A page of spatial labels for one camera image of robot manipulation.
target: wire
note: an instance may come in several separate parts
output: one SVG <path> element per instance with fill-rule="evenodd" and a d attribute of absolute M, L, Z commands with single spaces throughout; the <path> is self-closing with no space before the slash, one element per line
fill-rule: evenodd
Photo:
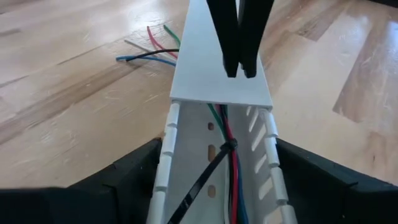
<path fill-rule="evenodd" d="M 214 119 L 216 120 L 218 126 L 220 127 L 220 130 L 221 130 L 221 133 L 222 133 L 223 136 L 224 136 L 224 139 L 227 140 L 227 138 L 226 138 L 226 133 L 225 133 L 225 131 L 224 131 L 224 129 L 223 129 L 223 123 L 222 123 L 220 117 L 217 115 L 216 110 L 214 109 L 214 107 L 213 107 L 213 105 L 212 105 L 211 103 L 208 103 L 207 106 L 209 107 L 211 113 L 212 113 L 213 116 L 214 116 Z"/>
<path fill-rule="evenodd" d="M 163 28 L 166 30 L 166 32 L 168 32 L 174 38 L 178 47 L 180 47 L 181 41 L 180 41 L 179 37 L 177 37 L 177 35 L 175 35 L 175 33 L 169 27 L 167 27 L 167 25 L 163 25 Z"/>
<path fill-rule="evenodd" d="M 228 208 L 229 208 L 229 219 L 232 218 L 232 188 L 233 188 L 233 180 L 234 180 L 234 167 L 232 165 L 232 153 L 228 154 L 228 167 L 229 167 L 229 200 L 228 200 Z"/>
<path fill-rule="evenodd" d="M 138 59 L 136 56 L 118 56 L 117 58 L 116 58 L 116 60 L 126 60 L 127 62 L 128 61 L 131 61 L 131 60 L 134 60 L 134 59 Z M 163 63 L 166 63 L 166 64 L 168 64 L 168 65 L 172 65 L 172 66 L 176 66 L 176 64 L 174 63 L 174 62 L 169 62 L 168 60 L 165 60 L 165 59 L 161 59 L 161 58 L 155 58 L 155 57 L 139 57 L 139 59 L 147 59 L 147 60 L 155 60 L 155 61 L 158 61 L 158 62 L 163 62 Z"/>
<path fill-rule="evenodd" d="M 125 59 L 125 60 L 131 61 L 131 60 L 134 60 L 134 59 L 137 59 L 137 58 L 142 58 L 142 57 L 145 57 L 145 56 L 150 56 L 150 55 L 154 55 L 154 54 L 158 54 L 158 53 L 162 53 L 162 52 L 178 52 L 178 51 L 179 51 L 179 49 L 155 50 L 153 52 L 147 52 L 147 53 L 140 54 L 140 55 L 128 56 L 128 59 Z M 116 57 L 116 60 L 121 60 L 120 58 L 127 58 L 127 57 L 126 56 L 119 56 L 119 57 Z"/>
<path fill-rule="evenodd" d="M 228 123 L 228 118 L 227 118 L 227 107 L 226 105 L 220 105 L 220 114 L 223 120 L 224 128 L 226 130 L 226 135 L 228 137 L 229 141 L 232 141 L 234 139 L 232 135 L 231 128 Z M 233 166 L 233 187 L 232 187 L 232 205 L 231 205 L 231 223 L 235 224 L 236 219 L 238 217 L 238 190 L 239 190 L 239 185 L 238 185 L 238 177 L 239 177 L 239 169 L 238 169 L 238 158 L 236 154 L 236 150 L 232 151 L 232 166 Z"/>
<path fill-rule="evenodd" d="M 147 26 L 147 31 L 148 31 L 148 35 L 149 35 L 150 41 L 151 41 L 154 45 L 158 46 L 160 49 L 164 50 L 165 48 L 164 48 L 163 46 L 161 46 L 161 44 L 158 43 L 158 42 L 155 40 L 154 36 L 152 35 L 152 32 L 150 31 L 149 26 Z M 177 58 L 177 56 L 176 56 L 175 54 L 173 54 L 172 52 L 168 52 L 168 54 L 171 55 L 171 56 L 173 56 L 173 57 L 175 57 L 175 58 Z"/>
<path fill-rule="evenodd" d="M 223 144 L 221 146 L 221 152 L 217 154 L 217 156 L 212 160 L 212 162 L 206 167 L 205 171 L 203 171 L 203 173 L 199 176 L 198 180 L 194 183 L 192 188 L 189 190 L 184 199 L 181 201 L 176 211 L 173 213 L 169 222 L 167 222 L 168 224 L 177 224 L 181 222 L 185 213 L 188 211 L 194 199 L 198 196 L 199 191 L 207 182 L 210 175 L 217 168 L 217 166 L 224 159 L 224 157 L 231 151 L 234 151 L 234 148 L 231 147 L 229 143 Z"/>
<path fill-rule="evenodd" d="M 151 48 L 149 48 L 149 47 L 145 47 L 145 46 L 143 46 L 142 44 L 140 44 L 140 43 L 138 43 L 138 42 L 135 42 L 134 40 L 129 39 L 129 38 L 124 39 L 124 41 L 125 41 L 126 43 L 128 43 L 128 44 L 131 44 L 131 45 L 134 45 L 134 46 L 136 46 L 136 47 L 139 47 L 139 48 L 141 48 L 142 50 L 145 50 L 146 52 L 153 52 L 153 51 L 155 51 L 155 49 L 151 49 Z M 159 53 L 159 54 L 157 54 L 157 56 L 158 56 L 158 55 L 161 55 L 162 57 L 167 58 L 167 59 L 170 60 L 171 62 L 177 62 L 177 61 L 175 60 L 175 58 L 170 57 L 170 55 L 168 55 L 168 54 Z"/>
<path fill-rule="evenodd" d="M 238 153 L 236 153 L 236 158 L 238 160 L 238 185 L 239 185 L 239 189 L 238 189 L 238 194 L 239 194 L 239 211 L 241 212 L 241 217 L 242 217 L 242 221 L 244 224 L 248 224 L 249 223 L 249 218 L 248 218 L 248 213 L 246 211 L 246 206 L 244 203 L 244 198 L 243 198 L 243 184 L 242 184 L 242 170 L 241 170 L 241 162 L 239 160 L 239 155 Z"/>
<path fill-rule="evenodd" d="M 229 162 L 225 163 L 225 182 L 224 182 L 224 223 L 229 224 Z"/>

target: blue wire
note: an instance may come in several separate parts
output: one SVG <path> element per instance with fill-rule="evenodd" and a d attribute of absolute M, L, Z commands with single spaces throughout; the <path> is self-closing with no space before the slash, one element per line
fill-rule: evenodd
<path fill-rule="evenodd" d="M 240 212 L 242 213 L 242 218 L 243 218 L 243 223 L 247 224 L 249 223 L 249 218 L 248 218 L 248 213 L 246 211 L 246 207 L 244 204 L 244 199 L 243 199 L 243 185 L 242 185 L 242 170 L 241 170 L 241 162 L 239 160 L 238 153 L 236 153 L 236 158 L 238 159 L 238 197 L 239 197 L 239 208 Z"/>
<path fill-rule="evenodd" d="M 118 57 L 116 57 L 116 60 L 117 60 L 117 61 L 119 61 L 119 60 L 134 60 L 134 59 L 136 59 L 136 56 L 133 56 L 133 55 L 118 56 Z M 166 64 L 168 64 L 168 65 L 172 65 L 172 66 L 174 66 L 174 67 L 176 66 L 176 64 L 175 64 L 174 62 L 170 62 L 170 61 L 168 61 L 168 60 L 164 60 L 164 59 L 157 58 L 157 57 L 142 57 L 142 58 L 137 58 L 137 59 L 155 60 L 155 61 L 158 61 L 158 62 L 166 63 Z"/>

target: mounting hole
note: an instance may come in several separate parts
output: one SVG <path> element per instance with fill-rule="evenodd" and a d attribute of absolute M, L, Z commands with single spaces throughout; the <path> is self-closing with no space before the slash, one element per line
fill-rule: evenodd
<path fill-rule="evenodd" d="M 207 124 L 207 129 L 209 129 L 210 131 L 214 130 L 214 124 L 212 122 L 209 122 Z"/>
<path fill-rule="evenodd" d="M 216 147 L 214 145 L 209 145 L 207 147 L 207 159 L 209 160 L 209 162 L 211 162 L 215 157 L 216 157 Z"/>
<path fill-rule="evenodd" d="M 209 185 L 207 187 L 207 195 L 211 198 L 216 196 L 216 187 L 214 185 Z"/>

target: white wire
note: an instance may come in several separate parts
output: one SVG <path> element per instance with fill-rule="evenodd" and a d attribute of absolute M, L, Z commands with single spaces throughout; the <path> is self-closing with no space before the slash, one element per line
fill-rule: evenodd
<path fill-rule="evenodd" d="M 224 224 L 229 224 L 229 165 L 225 160 Z"/>
<path fill-rule="evenodd" d="M 129 38 L 124 39 L 124 41 L 125 41 L 126 43 L 128 43 L 128 44 L 134 45 L 134 46 L 139 47 L 139 48 L 141 48 L 142 50 L 146 50 L 146 51 L 148 51 L 148 52 L 153 52 L 153 51 L 155 51 L 154 49 L 150 49 L 150 48 L 145 47 L 145 46 L 143 46 L 143 45 L 141 45 L 141 44 L 138 44 L 137 42 L 135 42 L 135 41 L 133 41 L 132 39 L 129 39 Z M 167 58 L 168 60 L 170 60 L 171 62 L 174 62 L 174 63 L 177 62 L 177 61 L 175 60 L 175 58 L 169 56 L 169 55 L 166 54 L 166 53 L 158 53 L 157 55 L 161 55 L 161 56 Z"/>

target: wood grain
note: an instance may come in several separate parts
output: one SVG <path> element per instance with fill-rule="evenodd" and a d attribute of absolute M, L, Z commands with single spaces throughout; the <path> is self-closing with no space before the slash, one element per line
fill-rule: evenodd
<path fill-rule="evenodd" d="M 0 4 L 0 187 L 68 186 L 162 136 L 174 68 L 115 61 L 182 36 L 188 1 Z M 259 53 L 280 137 L 398 184 L 398 9 L 278 0 Z"/>

